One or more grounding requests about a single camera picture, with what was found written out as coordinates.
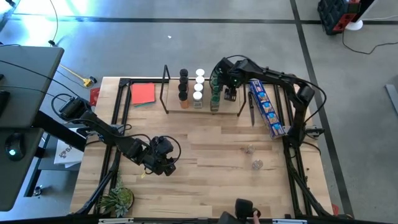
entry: potted plant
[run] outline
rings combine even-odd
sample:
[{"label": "potted plant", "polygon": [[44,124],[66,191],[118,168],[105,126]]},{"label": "potted plant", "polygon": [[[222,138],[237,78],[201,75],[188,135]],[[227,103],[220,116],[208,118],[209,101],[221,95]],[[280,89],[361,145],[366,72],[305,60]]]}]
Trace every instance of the potted plant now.
[{"label": "potted plant", "polygon": [[104,214],[114,212],[116,217],[123,217],[134,203],[134,194],[130,189],[123,187],[123,181],[118,172],[116,187],[108,195],[99,200],[99,206],[104,209]]}]

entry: wooden table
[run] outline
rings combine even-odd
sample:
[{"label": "wooden table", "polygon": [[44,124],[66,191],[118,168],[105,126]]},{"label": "wooden table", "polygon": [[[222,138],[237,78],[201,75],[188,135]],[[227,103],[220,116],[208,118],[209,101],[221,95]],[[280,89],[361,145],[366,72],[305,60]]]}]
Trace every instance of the wooden table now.
[{"label": "wooden table", "polygon": [[[103,78],[95,113],[107,123],[111,122],[118,83],[119,78]],[[276,107],[273,87],[265,87]],[[251,126],[247,105],[240,117],[233,114],[166,114],[159,100],[160,84],[156,84],[155,91],[155,104],[140,108],[130,106],[127,124],[131,124],[132,129],[127,134],[173,136],[181,144],[182,155],[176,163],[177,170],[170,177],[146,175],[143,179],[143,166],[137,166],[125,157],[121,158],[124,185],[136,196],[129,217],[218,218],[223,211],[234,213],[236,198],[252,200],[263,218],[294,214],[282,141],[271,140],[256,107],[254,127]],[[118,123],[121,122],[126,92],[125,90],[121,100]],[[316,144],[311,139],[306,141]],[[243,151],[248,144],[256,147],[251,156]],[[86,148],[71,212],[81,208],[97,187],[105,147],[99,142]],[[175,146],[172,153],[174,157],[178,153],[177,149]],[[302,145],[301,152],[308,187],[324,209],[332,213],[319,152],[305,144]],[[256,159],[261,159],[264,163],[261,170],[251,168]],[[297,192],[304,212],[298,186]]]}]

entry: concrete floor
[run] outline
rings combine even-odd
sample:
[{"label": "concrete floor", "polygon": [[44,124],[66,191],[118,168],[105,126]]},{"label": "concrete floor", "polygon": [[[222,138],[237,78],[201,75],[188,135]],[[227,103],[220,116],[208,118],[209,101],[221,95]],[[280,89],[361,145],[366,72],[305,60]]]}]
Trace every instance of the concrete floor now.
[{"label": "concrete floor", "polygon": [[[56,42],[65,49],[62,64],[86,77],[92,75],[99,82],[107,76],[159,77],[164,64],[169,66],[173,76],[177,76],[183,67],[189,71],[200,67],[209,74],[222,57],[234,54],[247,55],[258,64],[274,70],[294,73],[307,80],[310,78],[294,22],[243,24],[237,21],[187,23],[182,20],[145,20],[294,21],[289,0],[53,2],[60,16]],[[318,20],[318,0],[295,2],[302,20]],[[398,15],[398,2],[380,0],[366,17],[391,15]],[[361,55],[347,50],[341,43],[341,35],[326,36],[320,25],[303,24],[302,27],[316,79],[328,95],[325,111],[353,213],[361,220],[397,222],[398,169],[395,158],[398,157],[398,117],[384,85],[398,85],[398,45],[380,47],[372,55]],[[396,42],[396,28],[397,25],[366,25],[360,31],[346,32],[345,41],[354,49],[369,51],[376,44]],[[53,9],[48,0],[21,0],[0,32],[0,41],[5,44],[47,46],[55,29]],[[89,98],[88,90],[59,74],[55,78],[82,97]],[[52,94],[63,92],[65,90],[56,83],[49,89]],[[46,97],[41,110],[55,118],[49,103],[50,98]],[[319,116],[315,117],[315,124],[321,124]],[[343,213],[328,153],[330,148],[323,136],[319,145],[331,200]],[[64,183],[63,190],[66,192],[54,190],[51,195],[45,196],[48,200],[44,200],[44,196],[40,200],[20,197],[10,212],[0,212],[0,220],[67,214],[75,180],[76,176],[62,177],[55,172],[43,175],[40,184],[62,189],[60,184]],[[27,205],[36,209],[25,209]],[[55,205],[60,205],[61,209],[55,209]]]}]

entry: yellow tool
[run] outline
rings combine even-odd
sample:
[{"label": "yellow tool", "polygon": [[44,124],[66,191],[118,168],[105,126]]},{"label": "yellow tool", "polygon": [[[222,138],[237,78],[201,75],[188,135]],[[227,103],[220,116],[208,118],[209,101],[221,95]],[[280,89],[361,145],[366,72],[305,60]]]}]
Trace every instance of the yellow tool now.
[{"label": "yellow tool", "polygon": [[69,68],[67,68],[67,67],[65,67],[65,66],[63,66],[63,65],[61,65],[61,64],[60,64],[60,66],[61,66],[63,69],[65,69],[66,71],[70,72],[72,75],[74,75],[74,76],[78,77],[79,79],[83,80],[83,85],[84,85],[85,87],[87,87],[87,88],[90,87],[90,86],[92,86],[92,84],[97,83],[97,79],[94,78],[94,77],[83,78],[83,77],[79,76],[78,74],[76,74],[74,71],[71,71]]}]

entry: blue box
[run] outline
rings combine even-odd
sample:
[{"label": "blue box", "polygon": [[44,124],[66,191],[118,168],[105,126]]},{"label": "blue box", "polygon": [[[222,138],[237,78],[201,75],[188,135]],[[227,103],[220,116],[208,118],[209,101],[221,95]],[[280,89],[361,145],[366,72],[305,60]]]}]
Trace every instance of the blue box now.
[{"label": "blue box", "polygon": [[284,136],[286,133],[275,113],[274,107],[269,101],[268,95],[261,81],[250,80],[250,91],[253,93],[254,100],[259,108],[262,119],[268,125],[271,139]]}]

